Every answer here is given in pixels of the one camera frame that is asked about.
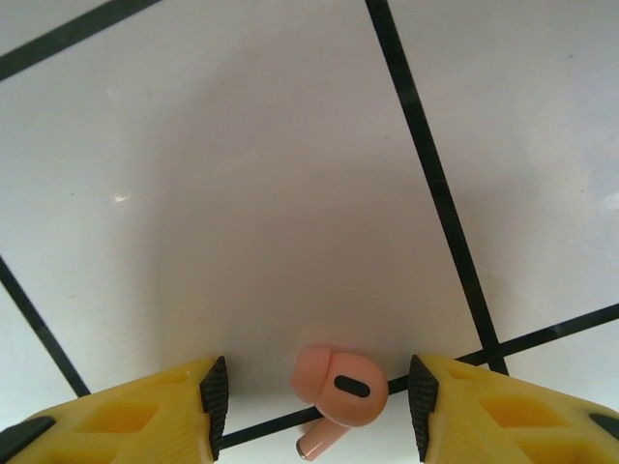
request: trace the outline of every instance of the wireless earbud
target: wireless earbud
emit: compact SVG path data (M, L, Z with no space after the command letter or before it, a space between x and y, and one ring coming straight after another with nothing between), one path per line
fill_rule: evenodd
M389 387L374 362L350 353L310 347L299 355L290 385L325 417L297 442L297 451L313 461L351 427L374 421L385 408Z

